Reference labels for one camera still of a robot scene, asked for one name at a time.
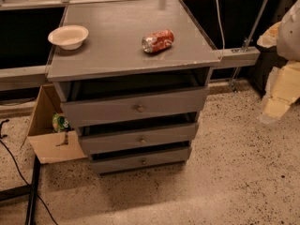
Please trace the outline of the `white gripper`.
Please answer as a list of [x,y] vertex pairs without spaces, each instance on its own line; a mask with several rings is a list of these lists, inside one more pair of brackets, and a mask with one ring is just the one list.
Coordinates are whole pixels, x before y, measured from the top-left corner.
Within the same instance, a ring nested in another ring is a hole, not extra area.
[[[281,22],[270,26],[257,40],[264,48],[277,45]],[[300,62],[289,61],[284,67],[274,67],[271,72],[271,95],[262,99],[259,120],[271,124],[281,119],[290,105],[300,98]]]

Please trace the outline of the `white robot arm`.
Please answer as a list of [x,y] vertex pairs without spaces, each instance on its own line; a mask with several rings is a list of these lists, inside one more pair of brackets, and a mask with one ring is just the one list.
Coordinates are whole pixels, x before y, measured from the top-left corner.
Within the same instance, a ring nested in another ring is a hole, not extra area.
[[287,60],[282,68],[273,67],[269,74],[266,95],[262,99],[261,122],[279,120],[300,98],[300,0],[297,0],[280,22],[267,29],[257,44],[277,48],[277,54]]

